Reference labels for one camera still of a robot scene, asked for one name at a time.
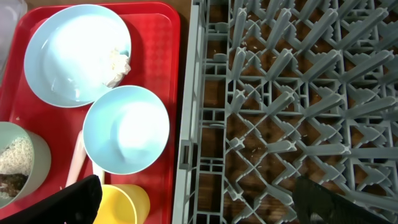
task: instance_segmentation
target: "plastic cup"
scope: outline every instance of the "plastic cup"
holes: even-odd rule
[[[4,149],[10,145],[16,138],[24,137],[28,137],[33,145],[32,170],[30,171],[27,182],[17,196],[8,199],[0,198],[0,209],[38,189],[50,171],[51,153],[49,145],[47,145],[42,137],[16,124],[0,122],[0,149]]]
[[[102,185],[102,201],[94,224],[143,224],[150,209],[144,189],[131,184]]]

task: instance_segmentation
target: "plastic dish rack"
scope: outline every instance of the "plastic dish rack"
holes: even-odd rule
[[[397,15],[193,0],[173,223],[297,223],[300,175],[398,223]]]

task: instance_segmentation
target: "light blue bowl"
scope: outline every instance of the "light blue bowl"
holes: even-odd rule
[[[120,86],[95,101],[83,124],[90,159],[106,172],[133,174],[161,155],[170,123],[162,101],[139,86]]]
[[[131,56],[123,20],[102,6],[72,6],[47,19],[31,38],[25,77],[32,91],[50,105],[87,105],[111,90],[99,77],[108,71],[114,49]]]

